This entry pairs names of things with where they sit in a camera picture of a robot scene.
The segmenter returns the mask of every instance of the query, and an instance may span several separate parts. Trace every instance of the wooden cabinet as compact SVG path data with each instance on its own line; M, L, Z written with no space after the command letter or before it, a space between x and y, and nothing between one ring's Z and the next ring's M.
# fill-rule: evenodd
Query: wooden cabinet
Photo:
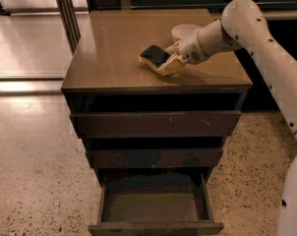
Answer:
M92 235L217 234L206 181L251 86L221 53L162 78L138 61L167 47L176 25L207 10L93 11L62 86L71 121L102 188Z

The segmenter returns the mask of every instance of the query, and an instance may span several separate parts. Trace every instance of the brown wooden tabletop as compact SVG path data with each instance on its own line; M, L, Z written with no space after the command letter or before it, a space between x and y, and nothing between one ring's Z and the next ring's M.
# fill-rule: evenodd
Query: brown wooden tabletop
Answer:
M171 30L181 24L204 27L212 22L205 9L93 11L62 85L71 92L176 91L190 87L248 89L252 82L233 52L163 78L139 55L150 45L173 43Z

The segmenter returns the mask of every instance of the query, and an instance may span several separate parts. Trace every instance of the drawer front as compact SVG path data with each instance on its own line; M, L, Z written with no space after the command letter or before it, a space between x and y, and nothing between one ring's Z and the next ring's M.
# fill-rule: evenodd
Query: drawer front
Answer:
M239 111L72 115L79 137L153 138L229 136Z
M89 157L96 168L213 167L221 153L221 148L116 149L92 150Z
M203 175L164 172L111 179L102 187L91 235L197 236L223 228L211 217Z

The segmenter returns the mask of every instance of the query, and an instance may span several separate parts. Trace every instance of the floor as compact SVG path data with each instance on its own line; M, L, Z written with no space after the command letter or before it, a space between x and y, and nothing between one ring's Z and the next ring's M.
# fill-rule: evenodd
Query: floor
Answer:
M25 31L21 25L32 24L28 18L11 18L0 18L0 75L63 75L72 56L61 21L35 21ZM32 48L20 45L25 41L33 41ZM34 52L45 58L34 58ZM0 96L0 236L88 236L88 225L97 221L99 185L65 99L58 85L52 87L46 94ZM224 223L219 236L274 235L284 178L296 154L280 112L243 112L208 180L214 220Z

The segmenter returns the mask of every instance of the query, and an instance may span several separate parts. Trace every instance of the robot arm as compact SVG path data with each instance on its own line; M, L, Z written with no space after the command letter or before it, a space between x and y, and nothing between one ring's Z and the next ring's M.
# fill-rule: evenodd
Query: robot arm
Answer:
M272 37L263 13L253 1L230 2L221 21L181 40L177 52L185 62L198 64L238 46L244 47L255 61L297 140L297 61ZM276 235L297 236L297 157L286 175Z

